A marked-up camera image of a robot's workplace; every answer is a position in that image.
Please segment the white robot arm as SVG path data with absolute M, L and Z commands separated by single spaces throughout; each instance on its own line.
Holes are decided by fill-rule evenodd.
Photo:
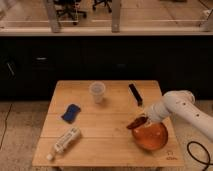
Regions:
M 194 103 L 195 96 L 188 90 L 168 91 L 157 102 L 145 107 L 142 116 L 153 123 L 160 123 L 176 114 L 213 141 L 213 116 L 201 111 Z

